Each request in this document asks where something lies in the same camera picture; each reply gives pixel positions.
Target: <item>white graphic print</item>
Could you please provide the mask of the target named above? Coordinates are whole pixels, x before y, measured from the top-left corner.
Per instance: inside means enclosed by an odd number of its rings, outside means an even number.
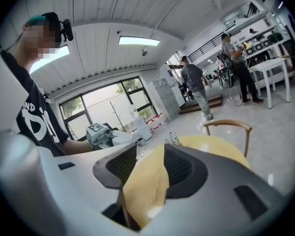
[[[38,141],[41,141],[46,133],[47,133],[47,129],[49,134],[54,138],[55,143],[59,142],[59,138],[54,130],[54,127],[52,126],[48,113],[47,111],[43,111],[42,108],[39,108],[39,111],[42,113],[42,117],[40,116],[36,116],[36,115],[32,115],[29,113],[29,111],[34,111],[35,110],[35,106],[32,103],[27,103],[25,102],[22,108],[22,116],[25,119],[25,123],[26,125],[29,127],[30,131],[33,133],[33,135],[35,136],[35,138]],[[34,133],[33,128],[32,128],[32,122],[37,122],[40,124],[40,128],[39,130]]]

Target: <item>chair backrest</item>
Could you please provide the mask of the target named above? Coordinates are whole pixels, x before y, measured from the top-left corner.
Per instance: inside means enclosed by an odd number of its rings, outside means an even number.
[[[295,67],[295,42],[293,39],[287,40],[283,43],[283,46],[287,50],[291,57],[291,61],[293,64],[293,67]]]
[[[249,145],[249,137],[250,137],[250,131],[252,130],[252,127],[249,126],[247,123],[240,121],[240,120],[229,120],[229,119],[222,119],[222,120],[214,120],[207,122],[203,124],[204,127],[206,127],[207,134],[210,135],[209,126],[218,126],[218,125],[230,125],[230,126],[236,126],[244,128],[246,131],[246,142],[245,142],[245,152],[244,156],[247,157],[248,153],[248,145]]]

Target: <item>teal hair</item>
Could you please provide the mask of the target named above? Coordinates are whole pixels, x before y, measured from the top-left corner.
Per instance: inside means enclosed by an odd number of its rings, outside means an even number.
[[[33,16],[26,22],[30,26],[37,26],[38,22],[46,20],[45,16]]]

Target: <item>wooden chair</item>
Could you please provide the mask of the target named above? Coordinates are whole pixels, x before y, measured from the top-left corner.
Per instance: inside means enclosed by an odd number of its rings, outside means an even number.
[[[240,120],[213,120],[213,121],[205,123],[203,126],[206,127],[207,134],[210,135],[210,130],[208,127],[209,126],[218,126],[218,125],[236,126],[236,127],[244,128],[246,130],[246,143],[245,143],[244,156],[247,157],[249,137],[250,137],[250,131],[252,130],[252,127],[250,127],[248,124],[246,124],[245,122],[240,121]]]

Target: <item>gray filing cabinet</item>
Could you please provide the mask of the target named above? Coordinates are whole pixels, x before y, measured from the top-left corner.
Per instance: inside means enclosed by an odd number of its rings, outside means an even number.
[[[179,115],[180,106],[167,80],[152,81],[148,87],[159,110],[165,114],[168,120],[175,119]]]

